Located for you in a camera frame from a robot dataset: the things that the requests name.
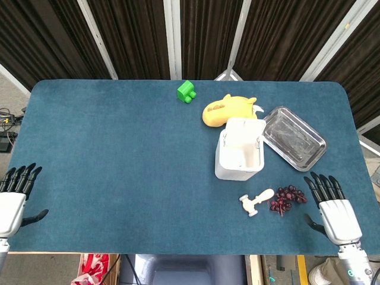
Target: container lid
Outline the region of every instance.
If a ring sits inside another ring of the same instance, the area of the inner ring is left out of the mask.
[[[327,150],[327,142],[284,106],[264,118],[264,142],[299,171],[309,171]]]
[[[225,146],[256,144],[265,129],[266,121],[248,118],[230,118],[226,124]]]

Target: white toy hammer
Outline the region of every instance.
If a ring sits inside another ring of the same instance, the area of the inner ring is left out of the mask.
[[[243,203],[243,209],[246,210],[249,214],[248,216],[253,217],[257,214],[255,209],[256,204],[260,204],[263,201],[269,200],[274,196],[273,189],[264,190],[260,195],[256,196],[255,199],[248,199],[248,195],[241,196],[239,200]]]

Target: red cloth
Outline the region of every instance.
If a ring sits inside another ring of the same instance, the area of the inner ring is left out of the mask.
[[[78,277],[71,285],[97,285],[109,270],[109,254],[82,254]]]

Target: white plastic container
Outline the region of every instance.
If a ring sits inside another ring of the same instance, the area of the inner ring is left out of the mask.
[[[215,153],[215,175],[245,181],[264,167],[264,120],[230,118],[221,131]]]

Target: yellow tape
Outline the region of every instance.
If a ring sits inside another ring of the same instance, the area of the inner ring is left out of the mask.
[[[297,255],[299,281],[301,285],[308,285],[308,273],[306,271],[306,262],[303,255]]]

